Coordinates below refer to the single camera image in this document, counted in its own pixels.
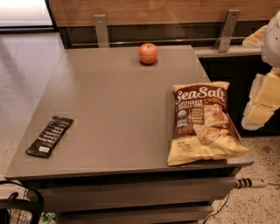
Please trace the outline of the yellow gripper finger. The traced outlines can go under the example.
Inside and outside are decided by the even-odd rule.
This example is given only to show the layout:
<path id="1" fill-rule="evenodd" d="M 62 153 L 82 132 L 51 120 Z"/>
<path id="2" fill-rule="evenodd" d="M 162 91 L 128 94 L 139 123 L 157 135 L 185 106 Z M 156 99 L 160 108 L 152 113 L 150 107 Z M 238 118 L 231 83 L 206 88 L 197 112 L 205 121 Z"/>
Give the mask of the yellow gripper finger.
<path id="1" fill-rule="evenodd" d="M 273 108 L 249 101 L 244 109 L 241 126 L 245 130 L 258 130 L 274 115 Z"/>
<path id="2" fill-rule="evenodd" d="M 266 75 L 258 73 L 252 82 L 249 98 L 255 105 L 279 109 L 280 73 L 278 71 Z"/>

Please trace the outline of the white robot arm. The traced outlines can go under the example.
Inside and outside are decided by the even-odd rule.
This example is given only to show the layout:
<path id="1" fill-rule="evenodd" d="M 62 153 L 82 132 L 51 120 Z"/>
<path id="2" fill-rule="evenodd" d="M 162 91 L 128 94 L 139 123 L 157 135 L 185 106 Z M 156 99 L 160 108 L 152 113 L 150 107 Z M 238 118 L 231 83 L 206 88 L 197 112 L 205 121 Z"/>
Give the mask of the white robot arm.
<path id="1" fill-rule="evenodd" d="M 242 44 L 260 48 L 262 61 L 272 66 L 268 73 L 258 73 L 253 79 L 241 120 L 245 130 L 258 130 L 280 109 L 280 11 Z"/>

